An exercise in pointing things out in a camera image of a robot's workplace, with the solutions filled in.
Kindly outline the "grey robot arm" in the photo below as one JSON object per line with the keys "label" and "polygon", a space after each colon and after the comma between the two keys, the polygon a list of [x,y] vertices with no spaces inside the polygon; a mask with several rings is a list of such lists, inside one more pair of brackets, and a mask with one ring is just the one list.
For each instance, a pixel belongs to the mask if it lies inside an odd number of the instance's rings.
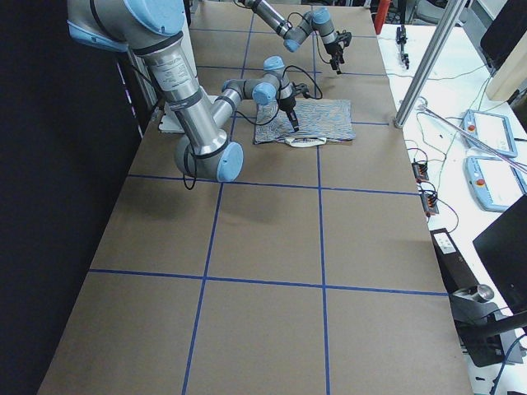
{"label": "grey robot arm", "polygon": [[210,100],[182,47],[185,9],[181,1],[70,1],[68,29],[79,43],[114,52],[132,50],[153,74],[184,136],[175,163],[188,177],[231,182],[244,162],[242,146],[222,125],[242,100],[258,105],[276,101],[293,129],[296,90],[281,58],[268,58],[258,79],[231,80]]}
{"label": "grey robot arm", "polygon": [[259,16],[275,33],[283,39],[283,44],[289,52],[296,52],[301,45],[314,33],[317,33],[323,43],[326,53],[330,56],[327,64],[341,74],[340,66],[345,63],[344,50],[352,41],[352,33],[335,29],[333,19],[327,7],[319,7],[314,11],[300,14],[301,20],[294,26],[267,1],[240,1]]}

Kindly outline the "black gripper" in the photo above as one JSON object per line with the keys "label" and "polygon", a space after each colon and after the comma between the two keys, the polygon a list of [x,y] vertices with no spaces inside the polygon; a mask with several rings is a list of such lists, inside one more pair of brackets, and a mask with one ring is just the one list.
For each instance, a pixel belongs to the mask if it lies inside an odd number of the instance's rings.
{"label": "black gripper", "polygon": [[279,91],[279,109],[288,110],[287,118],[294,132],[299,131],[299,122],[294,108],[296,107],[296,97],[302,95],[305,99],[310,98],[310,93],[305,83],[295,84],[290,82],[285,88]]}
{"label": "black gripper", "polygon": [[332,57],[330,66],[337,74],[342,73],[340,65],[343,64],[344,49],[349,46],[351,40],[352,33],[346,30],[342,32],[332,30],[323,36],[326,53]]}

